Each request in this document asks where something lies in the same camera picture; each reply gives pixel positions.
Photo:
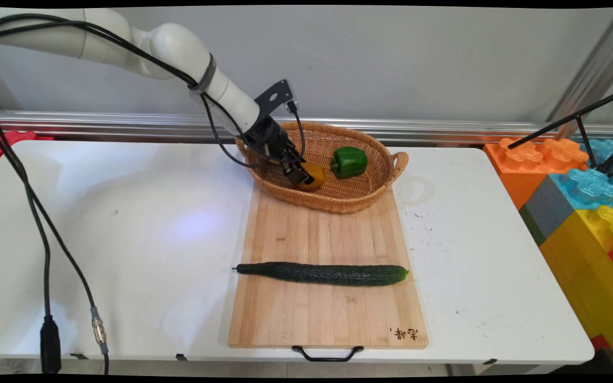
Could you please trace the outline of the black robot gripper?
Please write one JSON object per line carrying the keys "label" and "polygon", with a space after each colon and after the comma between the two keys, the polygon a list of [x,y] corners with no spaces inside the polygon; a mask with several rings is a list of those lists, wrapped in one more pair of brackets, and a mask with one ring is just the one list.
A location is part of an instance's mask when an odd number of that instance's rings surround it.
{"label": "black robot gripper", "polygon": [[312,176],[304,167],[306,160],[288,137],[285,129],[270,115],[258,119],[243,133],[248,148],[271,162],[283,162],[283,174],[294,185],[312,184]]}

